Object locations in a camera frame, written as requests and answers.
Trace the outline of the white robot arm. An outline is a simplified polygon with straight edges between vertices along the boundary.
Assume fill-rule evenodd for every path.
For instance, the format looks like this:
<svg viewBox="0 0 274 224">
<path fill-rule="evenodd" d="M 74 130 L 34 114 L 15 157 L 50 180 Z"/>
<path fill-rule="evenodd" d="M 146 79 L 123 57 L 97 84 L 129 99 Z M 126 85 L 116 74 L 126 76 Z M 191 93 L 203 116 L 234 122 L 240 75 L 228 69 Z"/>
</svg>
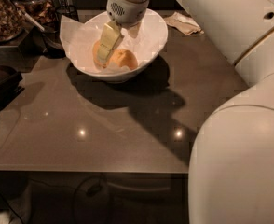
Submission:
<svg viewBox="0 0 274 224">
<path fill-rule="evenodd" d="M 274 224 L 274 0 L 176 0 L 246 82 L 199 130 L 190 224 Z"/>
</svg>

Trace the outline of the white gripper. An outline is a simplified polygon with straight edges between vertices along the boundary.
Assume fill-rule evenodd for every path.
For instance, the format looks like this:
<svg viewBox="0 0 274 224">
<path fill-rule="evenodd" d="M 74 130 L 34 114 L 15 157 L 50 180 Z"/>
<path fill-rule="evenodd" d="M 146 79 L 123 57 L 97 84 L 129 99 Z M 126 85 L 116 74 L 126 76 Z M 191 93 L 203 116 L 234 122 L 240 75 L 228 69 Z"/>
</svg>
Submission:
<svg viewBox="0 0 274 224">
<path fill-rule="evenodd" d="M 106 10 L 111 21 L 103 26 L 96 53 L 101 64 L 108 61 L 111 53 L 122 40 L 120 26 L 136 25 L 144 17 L 148 4 L 149 0 L 107 0 Z"/>
</svg>

